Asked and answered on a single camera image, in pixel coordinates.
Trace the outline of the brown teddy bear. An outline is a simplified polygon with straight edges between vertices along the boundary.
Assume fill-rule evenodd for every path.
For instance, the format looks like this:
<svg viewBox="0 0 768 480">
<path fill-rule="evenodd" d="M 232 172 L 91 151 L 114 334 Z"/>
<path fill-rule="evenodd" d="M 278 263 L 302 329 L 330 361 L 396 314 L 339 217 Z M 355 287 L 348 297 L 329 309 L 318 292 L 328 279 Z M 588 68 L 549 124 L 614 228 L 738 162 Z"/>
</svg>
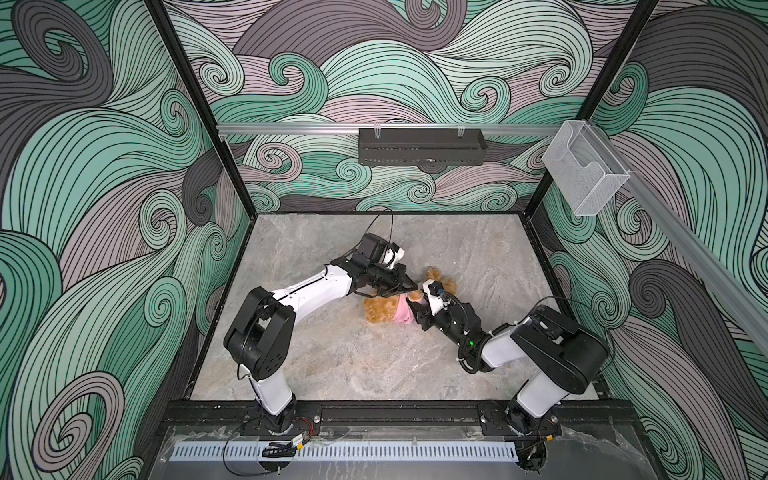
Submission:
<svg viewBox="0 0 768 480">
<path fill-rule="evenodd" d="M 434 266 L 430 266 L 426 270 L 424 281 L 426 280 L 440 281 L 445 290 L 453 295 L 458 291 L 457 281 L 450 277 L 444 277 L 441 271 Z M 391 319 L 395 313 L 398 296 L 365 298 L 363 300 L 363 309 L 366 321 L 371 324 L 394 323 Z"/>
</svg>

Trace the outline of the pink teddy hoodie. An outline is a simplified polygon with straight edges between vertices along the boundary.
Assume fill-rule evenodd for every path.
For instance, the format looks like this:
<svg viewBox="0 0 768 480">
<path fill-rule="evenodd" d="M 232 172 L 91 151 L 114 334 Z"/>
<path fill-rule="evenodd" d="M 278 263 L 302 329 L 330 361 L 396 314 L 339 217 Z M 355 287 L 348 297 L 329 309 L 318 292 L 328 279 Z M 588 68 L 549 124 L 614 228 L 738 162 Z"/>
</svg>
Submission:
<svg viewBox="0 0 768 480">
<path fill-rule="evenodd" d="M 412 323 L 416 320 L 417 314 L 428 305 L 421 290 L 404 293 L 398 296 L 395 313 L 391 321 L 394 323 Z"/>
</svg>

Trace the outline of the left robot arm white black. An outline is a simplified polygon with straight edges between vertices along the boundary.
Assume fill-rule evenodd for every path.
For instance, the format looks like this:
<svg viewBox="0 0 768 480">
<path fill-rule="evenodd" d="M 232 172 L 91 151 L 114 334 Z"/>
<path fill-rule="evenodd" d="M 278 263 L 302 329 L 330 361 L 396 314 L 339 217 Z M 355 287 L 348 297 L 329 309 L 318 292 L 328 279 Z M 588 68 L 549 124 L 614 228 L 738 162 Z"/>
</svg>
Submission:
<svg viewBox="0 0 768 480">
<path fill-rule="evenodd" d="M 315 275 L 283 289 L 256 287 L 246 295 L 223 346 L 237 372 L 248 378 L 267 415 L 280 418 L 293 410 L 295 395 L 282 365 L 296 324 L 327 304 L 360 294 L 365 287 L 384 298 L 416 290 L 400 262 L 404 254 L 396 243 L 366 233 L 350 251 L 324 264 Z"/>
</svg>

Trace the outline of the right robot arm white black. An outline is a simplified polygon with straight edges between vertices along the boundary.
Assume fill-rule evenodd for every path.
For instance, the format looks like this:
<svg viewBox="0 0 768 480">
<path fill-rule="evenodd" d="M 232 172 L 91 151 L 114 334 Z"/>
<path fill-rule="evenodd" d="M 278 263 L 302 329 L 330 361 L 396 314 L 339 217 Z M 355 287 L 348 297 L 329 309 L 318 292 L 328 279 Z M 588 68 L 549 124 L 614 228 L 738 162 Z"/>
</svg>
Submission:
<svg viewBox="0 0 768 480">
<path fill-rule="evenodd" d="M 445 290 L 406 300 L 422 330 L 440 330 L 457 346 L 456 359 L 468 374 L 488 373 L 522 359 L 538 373 L 509 401 L 507 418 L 519 432 L 546 417 L 561 400 L 581 395 L 609 357 L 596 334 L 557 310 L 537 304 L 519 321 L 491 332 L 482 329 L 472 306 Z"/>
</svg>

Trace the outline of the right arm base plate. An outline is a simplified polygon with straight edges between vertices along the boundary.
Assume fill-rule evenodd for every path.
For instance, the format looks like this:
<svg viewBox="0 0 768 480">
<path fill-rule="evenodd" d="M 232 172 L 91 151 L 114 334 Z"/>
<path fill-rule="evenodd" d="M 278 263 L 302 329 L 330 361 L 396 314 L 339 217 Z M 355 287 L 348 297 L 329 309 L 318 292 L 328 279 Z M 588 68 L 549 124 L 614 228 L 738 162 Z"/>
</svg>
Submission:
<svg viewBox="0 0 768 480">
<path fill-rule="evenodd" d="M 552 440 L 562 434 L 552 411 L 536 417 L 515 400 L 481 401 L 477 405 L 479 420 L 485 435 L 513 437 L 522 440 Z"/>
</svg>

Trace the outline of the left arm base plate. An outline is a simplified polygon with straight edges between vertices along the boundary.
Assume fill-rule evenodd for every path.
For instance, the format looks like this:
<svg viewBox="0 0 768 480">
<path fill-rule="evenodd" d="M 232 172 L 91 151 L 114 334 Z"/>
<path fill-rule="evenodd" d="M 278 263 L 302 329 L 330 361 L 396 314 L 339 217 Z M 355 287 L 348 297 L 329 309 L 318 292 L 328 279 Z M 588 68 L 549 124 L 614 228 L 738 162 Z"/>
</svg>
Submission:
<svg viewBox="0 0 768 480">
<path fill-rule="evenodd" d="M 261 405 L 247 410 L 240 432 L 249 436 L 287 436 L 306 432 L 314 436 L 319 432 L 322 405 L 313 401 L 293 399 L 279 414 L 270 414 Z"/>
</svg>

